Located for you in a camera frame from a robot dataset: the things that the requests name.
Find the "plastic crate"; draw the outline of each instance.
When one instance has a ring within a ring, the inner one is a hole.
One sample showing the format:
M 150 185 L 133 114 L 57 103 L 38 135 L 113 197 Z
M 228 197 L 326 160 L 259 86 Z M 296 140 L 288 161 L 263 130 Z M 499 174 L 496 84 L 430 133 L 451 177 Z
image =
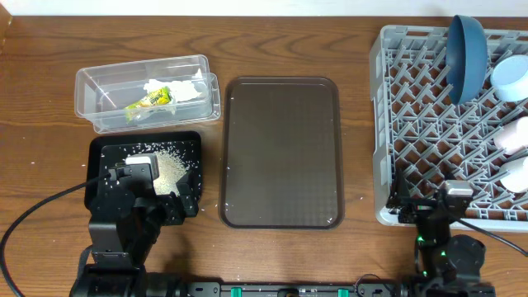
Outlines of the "plastic crate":
M 375 215 L 398 223 L 397 210 L 385 208 L 395 169 L 400 167 L 411 195 L 429 197 L 451 171 L 469 181 L 475 198 L 466 220 L 487 230 L 528 232 L 528 193 L 514 194 L 500 183 L 498 169 L 528 156 L 507 156 L 494 146 L 503 125 L 528 116 L 528 99 L 499 101 L 489 77 L 494 65 L 512 54 L 528 54 L 528 32 L 486 30 L 488 71 L 478 97 L 449 104 L 446 84 L 448 28 L 385 26 L 370 51 L 370 98 L 375 112 Z M 455 223 L 456 229 L 465 229 Z

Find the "candy wrapper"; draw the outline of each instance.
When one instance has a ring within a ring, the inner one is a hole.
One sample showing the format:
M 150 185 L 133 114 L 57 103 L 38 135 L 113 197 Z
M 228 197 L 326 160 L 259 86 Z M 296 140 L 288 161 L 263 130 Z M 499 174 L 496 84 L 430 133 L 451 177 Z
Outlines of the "candy wrapper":
M 126 121 L 131 122 L 132 120 L 146 119 L 150 116 L 151 112 L 144 112 L 140 109 L 142 107 L 160 106 L 170 103 L 172 99 L 169 93 L 170 90 L 168 87 L 162 87 L 156 91 L 150 92 L 147 96 L 143 97 L 143 99 L 125 107 L 125 109 L 128 110 L 126 113 Z

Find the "white background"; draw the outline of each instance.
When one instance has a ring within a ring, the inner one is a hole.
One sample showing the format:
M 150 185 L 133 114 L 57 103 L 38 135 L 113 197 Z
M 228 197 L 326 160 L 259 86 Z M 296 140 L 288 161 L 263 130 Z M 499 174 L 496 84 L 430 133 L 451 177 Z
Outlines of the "white background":
M 528 0 L 0 0 L 13 15 L 528 17 Z

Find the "white granules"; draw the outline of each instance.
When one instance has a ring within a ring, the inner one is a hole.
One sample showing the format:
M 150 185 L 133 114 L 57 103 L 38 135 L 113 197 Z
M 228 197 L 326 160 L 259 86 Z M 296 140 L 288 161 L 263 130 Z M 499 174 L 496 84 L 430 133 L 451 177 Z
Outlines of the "white granules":
M 180 193 L 176 188 L 176 182 L 186 173 L 186 167 L 181 159 L 166 150 L 154 152 L 158 157 L 159 177 L 154 180 L 154 190 L 157 195 L 166 195 L 174 192 L 176 196 Z

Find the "blue bowl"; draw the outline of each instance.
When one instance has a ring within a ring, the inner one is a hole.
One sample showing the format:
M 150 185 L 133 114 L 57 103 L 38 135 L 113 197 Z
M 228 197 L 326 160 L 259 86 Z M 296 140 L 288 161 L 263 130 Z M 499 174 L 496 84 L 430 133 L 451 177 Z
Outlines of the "blue bowl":
M 488 45 L 480 22 L 470 16 L 455 16 L 449 26 L 445 62 L 451 67 L 447 83 L 453 104 L 474 99 L 484 85 L 488 66 Z

